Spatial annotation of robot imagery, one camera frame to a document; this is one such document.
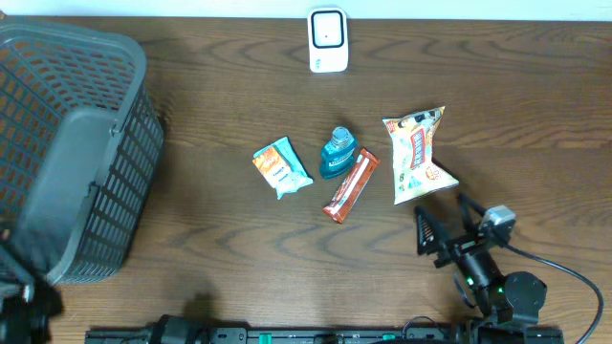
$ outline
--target white wall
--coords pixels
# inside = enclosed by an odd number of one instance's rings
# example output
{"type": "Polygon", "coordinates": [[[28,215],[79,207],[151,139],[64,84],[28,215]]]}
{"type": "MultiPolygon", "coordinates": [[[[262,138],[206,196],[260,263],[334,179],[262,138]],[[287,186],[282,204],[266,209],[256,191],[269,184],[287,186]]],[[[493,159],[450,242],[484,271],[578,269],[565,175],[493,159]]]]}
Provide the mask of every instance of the white wall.
{"type": "Polygon", "coordinates": [[[337,5],[351,18],[612,21],[612,0],[0,0],[7,14],[304,18],[337,5]]]}

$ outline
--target blue bottle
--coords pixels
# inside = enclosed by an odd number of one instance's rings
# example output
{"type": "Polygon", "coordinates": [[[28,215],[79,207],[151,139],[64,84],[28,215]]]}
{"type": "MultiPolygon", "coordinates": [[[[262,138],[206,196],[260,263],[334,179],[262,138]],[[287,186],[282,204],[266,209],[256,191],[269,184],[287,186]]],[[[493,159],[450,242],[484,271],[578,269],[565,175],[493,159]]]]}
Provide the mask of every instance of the blue bottle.
{"type": "Polygon", "coordinates": [[[353,151],[357,148],[357,139],[344,127],[337,127],[332,139],[321,149],[321,167],[319,173],[324,179],[337,177],[353,166],[353,151]]]}

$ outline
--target gray plastic basket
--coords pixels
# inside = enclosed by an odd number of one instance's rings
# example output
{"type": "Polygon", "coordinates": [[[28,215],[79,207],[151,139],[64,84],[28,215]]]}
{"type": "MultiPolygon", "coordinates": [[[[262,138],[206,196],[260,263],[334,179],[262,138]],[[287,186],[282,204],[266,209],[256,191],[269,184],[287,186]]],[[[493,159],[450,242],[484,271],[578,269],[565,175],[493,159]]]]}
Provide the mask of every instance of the gray plastic basket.
{"type": "Polygon", "coordinates": [[[125,36],[0,19],[0,213],[51,283],[103,280],[125,257],[164,140],[145,69],[125,36]]]}

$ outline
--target food package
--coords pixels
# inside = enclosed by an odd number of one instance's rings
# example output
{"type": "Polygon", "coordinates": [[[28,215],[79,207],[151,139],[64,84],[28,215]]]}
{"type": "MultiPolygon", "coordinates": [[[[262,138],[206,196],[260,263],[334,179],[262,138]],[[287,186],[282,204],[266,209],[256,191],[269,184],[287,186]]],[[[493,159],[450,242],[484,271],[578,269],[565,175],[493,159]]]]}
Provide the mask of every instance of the food package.
{"type": "Polygon", "coordinates": [[[431,161],[433,134],[443,113],[444,106],[382,120],[393,143],[395,204],[459,183],[431,161]]]}
{"type": "Polygon", "coordinates": [[[253,155],[252,161],[280,200],[286,193],[313,183],[297,158],[289,139],[282,138],[253,155]]]}
{"type": "Polygon", "coordinates": [[[361,149],[351,172],[336,191],[332,202],[323,208],[323,212],[329,215],[332,220],[341,224],[348,212],[351,211],[353,204],[357,201],[379,162],[372,153],[365,148],[361,149]]]}

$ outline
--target wooden table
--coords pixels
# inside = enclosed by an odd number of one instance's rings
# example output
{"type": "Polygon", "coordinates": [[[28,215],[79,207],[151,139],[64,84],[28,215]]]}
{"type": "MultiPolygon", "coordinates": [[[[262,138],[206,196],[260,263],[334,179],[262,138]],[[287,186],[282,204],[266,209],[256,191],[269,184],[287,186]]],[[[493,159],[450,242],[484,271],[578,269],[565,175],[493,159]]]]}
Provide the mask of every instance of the wooden table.
{"type": "MultiPolygon", "coordinates": [[[[142,326],[164,313],[270,326],[402,326],[475,314],[453,268],[418,257],[412,209],[393,205],[382,117],[446,105],[434,157],[461,186],[421,200],[457,215],[467,191],[516,212],[513,243],[584,273],[611,300],[612,24],[351,20],[350,67],[313,75],[305,20],[56,18],[134,37],[167,125],[165,155],[131,256],[110,280],[62,287],[57,343],[92,326],[142,326]],[[344,125],[381,160],[344,225],[321,209],[341,179],[318,175],[344,125]],[[277,201],[252,165],[289,136],[314,185],[277,201]]],[[[502,271],[548,286],[540,324],[567,343],[594,293],[496,248],[502,271]]],[[[605,315],[590,343],[612,341],[605,315]]]]}

